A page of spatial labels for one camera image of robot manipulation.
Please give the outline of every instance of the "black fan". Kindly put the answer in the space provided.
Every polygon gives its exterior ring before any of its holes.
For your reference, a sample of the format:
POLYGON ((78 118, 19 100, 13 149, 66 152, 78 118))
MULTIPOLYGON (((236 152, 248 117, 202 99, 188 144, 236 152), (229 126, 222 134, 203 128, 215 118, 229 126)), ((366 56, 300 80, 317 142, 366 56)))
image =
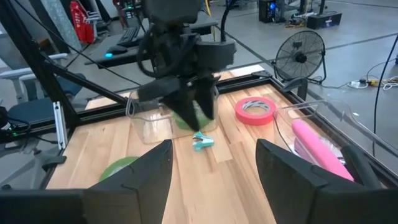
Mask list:
POLYGON ((276 77, 283 81, 302 77, 321 83, 326 78, 325 43, 314 31, 298 32, 282 44, 273 65, 276 77), (321 63, 324 76, 311 79, 321 63))

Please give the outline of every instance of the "chair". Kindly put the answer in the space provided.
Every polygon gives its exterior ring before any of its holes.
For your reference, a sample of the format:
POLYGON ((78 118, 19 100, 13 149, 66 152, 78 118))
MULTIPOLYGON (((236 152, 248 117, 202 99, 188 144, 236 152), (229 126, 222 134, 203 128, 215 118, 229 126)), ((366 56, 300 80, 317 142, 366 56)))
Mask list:
MULTIPOLYGON (((50 58, 53 60, 60 60, 66 56, 66 54, 59 54, 52 55, 50 58)), ((85 78, 83 74, 79 73, 77 75, 81 78, 85 78)), ((36 79, 35 75, 32 74, 30 68, 4 72, 0 74, 0 78, 11 80, 17 92, 17 104, 11 107, 7 112, 8 117, 28 123, 55 117, 53 102, 47 97, 46 92, 42 89, 39 81, 36 79)), ((62 77, 57 77, 57 80, 70 101, 72 101, 82 89, 82 86, 76 85, 62 77)), ((56 147, 47 151, 38 150, 37 145, 39 141, 39 139, 30 138, 25 141, 15 142, 16 146, 11 147, 0 144, 0 158, 22 151, 33 152, 34 155, 34 158, 26 165, 22 166, 5 179, 0 180, 0 186, 3 185, 4 189, 9 189, 8 183, 10 181, 32 170, 32 180, 29 187, 31 189, 38 189, 41 183, 38 175, 40 175, 40 173, 45 173, 49 166, 63 164, 65 162, 66 157, 58 156, 59 150, 56 147)))

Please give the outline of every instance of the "concrete floor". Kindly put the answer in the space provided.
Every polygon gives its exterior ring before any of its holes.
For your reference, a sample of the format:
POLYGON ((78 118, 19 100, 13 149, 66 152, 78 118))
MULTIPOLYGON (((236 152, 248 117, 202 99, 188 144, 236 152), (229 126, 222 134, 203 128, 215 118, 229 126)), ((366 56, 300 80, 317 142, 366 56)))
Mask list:
MULTIPOLYGON (((341 25, 317 32, 323 37, 326 45, 326 67, 328 78, 324 81, 325 86, 340 86, 344 83, 358 80, 365 76, 366 72, 375 64, 386 61, 391 50, 395 34, 398 30, 396 19, 398 19, 398 2, 396 0, 345 0, 327 1, 328 11, 338 11, 343 13, 341 25)), ((213 17, 221 20, 224 7, 211 7, 213 17)), ((235 63, 230 68, 240 67, 260 63, 265 69, 270 70, 271 61, 275 58, 280 45, 291 35, 300 29, 286 29, 283 26, 273 24, 263 24, 258 21, 257 9, 249 8, 246 10, 233 10, 230 12, 226 31, 229 38, 234 38, 238 45, 235 55, 235 63)), ((121 28, 118 22, 112 24, 111 33, 120 33, 121 28)), ((90 55, 95 45, 86 50, 90 55)), ((135 87, 121 78, 115 77, 106 70, 98 70, 94 65, 84 65, 86 60, 79 57, 71 66, 73 72, 85 74, 87 79, 116 92, 128 91, 135 87)), ((135 64, 122 65, 110 68, 118 74, 131 78, 139 83, 147 83, 150 78, 141 74, 135 64)), ((371 75, 379 76, 382 66, 375 68, 371 75)), ((390 63, 387 67, 385 77, 398 75, 398 67, 390 63)), ((0 82, 0 98, 4 98, 7 107, 15 104, 12 93, 11 83, 0 82)), ((335 98, 347 102, 356 117, 369 129, 373 129, 373 106, 376 96, 375 88, 365 90, 355 90, 350 87, 343 87, 339 90, 323 88, 318 85, 310 85, 310 98, 335 98)), ((379 97, 379 109, 377 112, 377 134, 389 144, 398 148, 398 138, 396 138, 398 120, 394 115, 398 112, 395 102, 398 88, 388 91, 381 91, 379 97)), ((84 102, 87 98, 96 97, 97 94, 89 90, 79 93, 76 100, 84 102)), ((387 164, 390 169, 398 173, 398 158, 386 154, 380 150, 376 157, 387 164)), ((3 159, 0 160, 0 177, 3 173, 3 159)))

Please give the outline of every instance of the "fan grille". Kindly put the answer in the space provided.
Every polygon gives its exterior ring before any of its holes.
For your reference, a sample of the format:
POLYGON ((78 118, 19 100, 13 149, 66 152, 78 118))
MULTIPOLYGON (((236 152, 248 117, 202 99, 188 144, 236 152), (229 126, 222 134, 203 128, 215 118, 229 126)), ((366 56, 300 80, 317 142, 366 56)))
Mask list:
POLYGON ((308 78, 322 63, 325 44, 314 31, 305 30, 289 37, 278 50, 275 72, 284 80, 308 78))

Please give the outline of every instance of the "transparent plastic bin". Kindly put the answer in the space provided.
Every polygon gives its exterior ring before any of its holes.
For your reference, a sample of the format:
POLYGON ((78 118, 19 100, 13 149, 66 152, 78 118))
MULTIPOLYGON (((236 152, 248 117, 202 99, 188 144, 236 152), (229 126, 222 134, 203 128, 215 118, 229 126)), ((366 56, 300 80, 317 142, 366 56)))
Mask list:
MULTIPOLYGON (((201 131, 212 131, 218 125, 218 90, 215 90, 214 97, 214 120, 209 120, 194 101, 197 111, 197 118, 201 131)), ((133 104, 133 100, 138 99, 134 91, 130 94, 127 103, 126 115, 131 119, 131 124, 144 144, 161 142, 164 139, 175 139, 184 136, 193 136, 194 132, 182 121, 177 114, 159 103, 158 100, 141 102, 140 105, 133 104)))
POLYGON ((275 144, 290 150, 295 155, 308 160, 302 151, 308 153, 292 125, 296 120, 303 121, 317 137, 328 146, 332 153, 344 163, 340 149, 356 144, 369 155, 384 164, 393 172, 398 163, 398 150, 375 135, 356 120, 351 108, 340 100, 322 100, 302 103, 277 109, 274 114, 275 144))

